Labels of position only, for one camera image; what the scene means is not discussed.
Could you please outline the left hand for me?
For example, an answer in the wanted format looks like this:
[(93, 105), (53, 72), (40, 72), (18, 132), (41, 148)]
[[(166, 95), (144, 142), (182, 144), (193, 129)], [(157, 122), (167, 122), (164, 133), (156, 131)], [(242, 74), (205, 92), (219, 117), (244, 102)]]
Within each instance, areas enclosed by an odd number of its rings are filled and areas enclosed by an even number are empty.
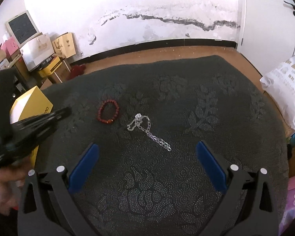
[(17, 165), (0, 169), (0, 214), (8, 216), (11, 209), (18, 206), (18, 200), (13, 193), (12, 185), (22, 187), (28, 172), (33, 169), (31, 157), (27, 156)]

